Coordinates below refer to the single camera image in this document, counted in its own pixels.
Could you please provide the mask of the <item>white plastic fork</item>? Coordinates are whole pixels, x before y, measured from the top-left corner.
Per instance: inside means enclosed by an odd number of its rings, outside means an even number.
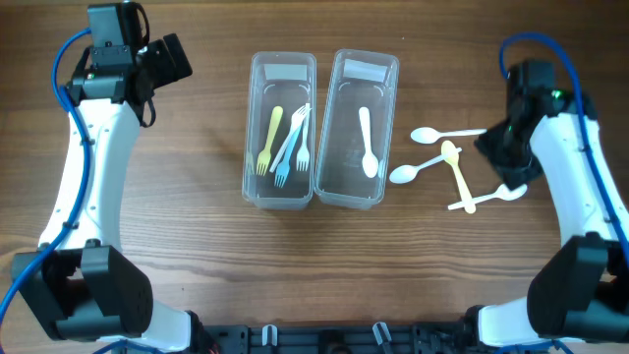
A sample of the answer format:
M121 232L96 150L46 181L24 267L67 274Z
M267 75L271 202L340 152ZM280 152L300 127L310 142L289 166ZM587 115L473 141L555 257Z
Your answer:
M306 117L303 123L302 130L302 142L301 146L297 152L297 170L298 171L307 171L310 163L310 152L308 148L308 134L309 134L309 126L310 126L310 117L311 117L311 106L306 104Z
M285 141L283 142L282 146L280 147L278 153L276 154L271 167L270 167L270 171L274 172L277 165L279 164L290 140L291 137L293 136L293 134L301 127L302 123L304 122L305 118L307 117L307 115L310 113L311 111L311 104L309 102L307 102L305 105L301 106L300 108L298 108L291 116L291 125L290 125L290 130L289 133L285 139Z

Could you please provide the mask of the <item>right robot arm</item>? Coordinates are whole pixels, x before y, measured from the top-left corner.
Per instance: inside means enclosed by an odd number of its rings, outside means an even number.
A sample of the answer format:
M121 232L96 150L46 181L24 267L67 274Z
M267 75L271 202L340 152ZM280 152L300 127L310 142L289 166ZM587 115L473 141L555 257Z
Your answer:
M628 258L621 238L628 210L602 154L599 129L587 97L556 87L551 63L525 60L508 69L506 119L475 146L510 189L545 177L561 248L525 297L469 309L462 344L522 352L560 339L627 342Z

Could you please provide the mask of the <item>clear plastic container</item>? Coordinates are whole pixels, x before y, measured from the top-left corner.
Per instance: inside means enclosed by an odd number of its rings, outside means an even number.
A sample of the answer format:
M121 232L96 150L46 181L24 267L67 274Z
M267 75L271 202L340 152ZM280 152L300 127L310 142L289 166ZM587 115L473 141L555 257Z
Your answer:
M400 63L397 57L357 49L337 51L332 64L314 175L314 191L328 205L369 209L385 193ZM378 173L368 178L359 108L371 114Z
M245 162L242 180L243 198L259 208L302 209L314 192L316 60L305 52L259 52L251 65L248 117L245 144ZM310 163L307 171L297 170L297 152L302 142L303 123L295 144L290 172L283 188L274 186L275 169L271 164L285 141L292 114L307 102L311 104L308 134ZM268 170L257 176L257 157L263 150L271 111L283 108L283 116L271 148Z

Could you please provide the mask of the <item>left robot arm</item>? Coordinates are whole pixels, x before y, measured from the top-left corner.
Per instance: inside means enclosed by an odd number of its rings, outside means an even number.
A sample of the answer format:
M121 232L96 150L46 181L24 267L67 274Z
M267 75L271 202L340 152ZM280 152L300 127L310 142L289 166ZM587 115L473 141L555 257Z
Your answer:
M177 35L151 38L137 2L92 5L87 17L91 45L72 78L53 85L70 123L60 189L36 250L13 258L2 306L23 297L57 341L217 353L220 345L195 313L155 300L120 241L127 167L140 130L155 121L153 96L187 78L192 67Z

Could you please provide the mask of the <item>white spoon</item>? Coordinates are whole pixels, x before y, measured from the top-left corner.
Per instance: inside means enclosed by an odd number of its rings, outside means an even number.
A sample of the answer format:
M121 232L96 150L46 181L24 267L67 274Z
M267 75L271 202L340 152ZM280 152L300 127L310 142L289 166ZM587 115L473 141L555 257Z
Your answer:
M431 145L436 143L441 138L450 137L467 137L477 136L484 134L486 129L470 129L470 130L458 130L450 132L440 132L431 127L420 127L412 131L411 139L419 144Z
M444 161L446 157L453 155L455 152L461 152L462 149L457 147L453 152L447 154L440 154L437 157L434 157L427 162L424 162L420 165L401 165L395 168L389 175L389 181L393 184L406 184L413 181L420 170L435 165L441 161Z
M465 188L463 190L463 194L461 197L461 201L455 204L449 205L447 207L448 210L454 210L458 208L462 208L467 213L474 213L477 208L476 205L492 200L492 199L500 199L503 201L514 201L521 197L523 197L528 190L526 184L521 185L520 187L515 188L514 190L509 189L505 184L500 185L493 193L488 195L483 195L479 197L473 197L470 191Z

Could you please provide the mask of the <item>yellow plastic fork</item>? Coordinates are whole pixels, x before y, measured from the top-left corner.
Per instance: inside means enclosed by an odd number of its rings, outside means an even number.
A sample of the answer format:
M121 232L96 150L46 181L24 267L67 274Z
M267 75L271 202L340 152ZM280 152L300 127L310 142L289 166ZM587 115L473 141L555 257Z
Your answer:
M272 144L282 116L283 108L281 106L275 106L271 111L264 148L257 157L257 176L264 176L268 170Z

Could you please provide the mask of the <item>right clear plastic container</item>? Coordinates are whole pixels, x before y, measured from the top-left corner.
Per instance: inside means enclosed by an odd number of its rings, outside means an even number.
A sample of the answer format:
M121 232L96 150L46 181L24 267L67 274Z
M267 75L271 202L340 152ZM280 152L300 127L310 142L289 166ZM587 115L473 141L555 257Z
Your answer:
M369 209L385 193L400 63L397 57L357 49L337 51L332 64L314 175L314 191L328 205ZM378 173L368 178L359 108L371 114Z

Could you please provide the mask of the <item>cream spoon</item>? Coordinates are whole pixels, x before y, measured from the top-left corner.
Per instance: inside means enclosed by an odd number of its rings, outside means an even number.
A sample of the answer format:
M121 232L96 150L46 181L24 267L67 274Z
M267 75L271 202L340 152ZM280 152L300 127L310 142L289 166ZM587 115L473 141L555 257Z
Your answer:
M359 120L365 149L362 158L363 170L368 178L374 178L378 173L379 161L372 150L371 114L367 107L359 108Z

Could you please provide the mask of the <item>left clear plastic container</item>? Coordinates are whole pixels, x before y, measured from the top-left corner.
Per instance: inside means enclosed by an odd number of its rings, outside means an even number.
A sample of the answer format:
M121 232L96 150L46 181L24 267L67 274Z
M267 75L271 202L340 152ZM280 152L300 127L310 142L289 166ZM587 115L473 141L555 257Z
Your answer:
M245 144L245 162L242 180L243 198L259 208L302 209L314 192L316 60L305 52L259 52L251 65L248 117ZM302 142L303 123L295 144L290 172L283 188L274 186L275 169L271 164L285 141L292 114L307 102L311 104L308 134L310 163L307 171L297 170L297 152ZM271 111L283 108L283 116L271 148L268 170L257 176L257 157L263 150Z

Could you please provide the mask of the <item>yellow plastic spoon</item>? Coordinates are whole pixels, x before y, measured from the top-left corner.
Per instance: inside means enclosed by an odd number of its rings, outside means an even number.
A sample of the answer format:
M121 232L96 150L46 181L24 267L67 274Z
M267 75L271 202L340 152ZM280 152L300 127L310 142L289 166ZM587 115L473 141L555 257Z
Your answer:
M464 211L468 214L475 213L477 208L476 205L472 203L471 192L459 166L459 152L457 147L451 141L444 141L441 145L441 154L444 156L445 162L449 164L453 170Z

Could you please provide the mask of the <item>white spoon top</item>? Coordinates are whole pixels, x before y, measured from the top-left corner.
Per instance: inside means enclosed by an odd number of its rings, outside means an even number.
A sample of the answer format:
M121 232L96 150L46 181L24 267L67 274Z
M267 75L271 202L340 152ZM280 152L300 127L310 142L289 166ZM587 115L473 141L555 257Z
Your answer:
M411 139L419 144L431 145L436 143L441 138L450 137L467 137L477 136L484 134L486 129L470 129L470 130L458 130L450 132L440 132L431 127L420 127L412 131Z

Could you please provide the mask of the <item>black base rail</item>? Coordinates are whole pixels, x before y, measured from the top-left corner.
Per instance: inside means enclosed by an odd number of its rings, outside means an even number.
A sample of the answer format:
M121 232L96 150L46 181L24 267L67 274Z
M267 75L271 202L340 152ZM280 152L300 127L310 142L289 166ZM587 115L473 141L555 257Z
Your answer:
M362 326L214 325L205 329L218 343L217 353L464 353L475 344L461 323Z

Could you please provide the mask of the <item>pale blue plastic fork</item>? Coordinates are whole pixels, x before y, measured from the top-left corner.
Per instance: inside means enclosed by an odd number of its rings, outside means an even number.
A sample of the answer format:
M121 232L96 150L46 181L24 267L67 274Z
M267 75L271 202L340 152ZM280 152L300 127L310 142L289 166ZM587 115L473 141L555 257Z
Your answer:
M295 144L300 136L301 130L302 128L299 128L292 135L291 140L289 141L289 144L284 152L283 158L281 162L279 163L279 165L277 166L277 169L275 171L275 179L274 179L274 186L276 188L283 188L287 181L288 174L290 172L290 159L291 159Z

